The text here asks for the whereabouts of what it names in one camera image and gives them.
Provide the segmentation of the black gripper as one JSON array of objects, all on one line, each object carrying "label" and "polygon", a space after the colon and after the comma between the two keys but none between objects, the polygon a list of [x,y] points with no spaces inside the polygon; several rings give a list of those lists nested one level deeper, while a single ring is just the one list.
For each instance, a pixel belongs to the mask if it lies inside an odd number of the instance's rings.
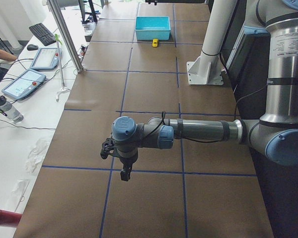
[{"label": "black gripper", "polygon": [[106,138],[102,143],[100,156],[102,159],[107,159],[108,156],[119,158],[123,164],[120,171],[122,181],[129,181],[131,178],[131,171],[133,163],[138,159],[138,148],[133,144],[125,144],[124,142],[117,142],[113,138]]}]

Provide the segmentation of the person forearm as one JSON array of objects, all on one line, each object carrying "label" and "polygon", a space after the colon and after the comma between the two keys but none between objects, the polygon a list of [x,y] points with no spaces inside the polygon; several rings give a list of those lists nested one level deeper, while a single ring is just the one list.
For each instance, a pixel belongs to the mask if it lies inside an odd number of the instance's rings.
[{"label": "person forearm", "polygon": [[6,61],[15,61],[17,60],[17,56],[0,49],[0,59]]}]

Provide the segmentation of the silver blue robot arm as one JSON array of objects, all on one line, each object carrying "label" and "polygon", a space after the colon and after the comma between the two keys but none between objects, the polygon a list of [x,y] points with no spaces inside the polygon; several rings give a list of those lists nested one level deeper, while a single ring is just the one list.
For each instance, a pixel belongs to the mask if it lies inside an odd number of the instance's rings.
[{"label": "silver blue robot arm", "polygon": [[112,123],[100,156],[117,157],[128,181],[139,148],[169,149],[174,139],[201,143],[236,141],[284,166],[298,164],[298,0],[249,0],[246,34],[270,34],[266,110],[259,119],[205,121],[153,117],[136,123],[123,116]]}]

